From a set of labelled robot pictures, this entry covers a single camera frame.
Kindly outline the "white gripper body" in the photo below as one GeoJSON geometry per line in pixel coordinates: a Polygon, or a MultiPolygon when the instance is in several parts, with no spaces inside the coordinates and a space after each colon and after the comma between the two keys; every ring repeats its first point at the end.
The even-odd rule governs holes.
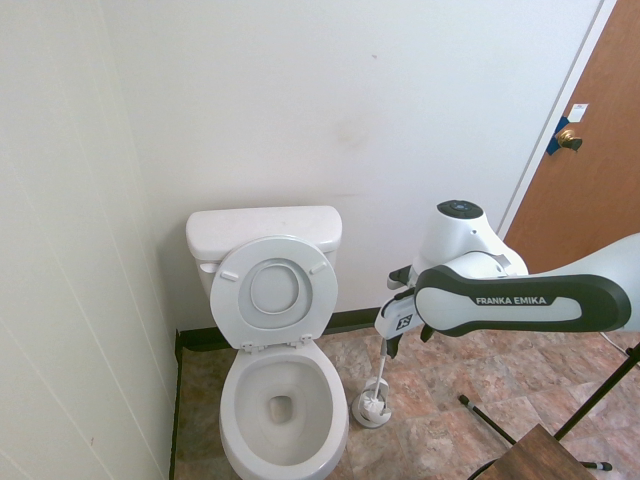
{"type": "Polygon", "coordinates": [[[382,338],[391,340],[418,326],[414,294],[414,288],[400,292],[380,309],[374,327],[382,338]]]}

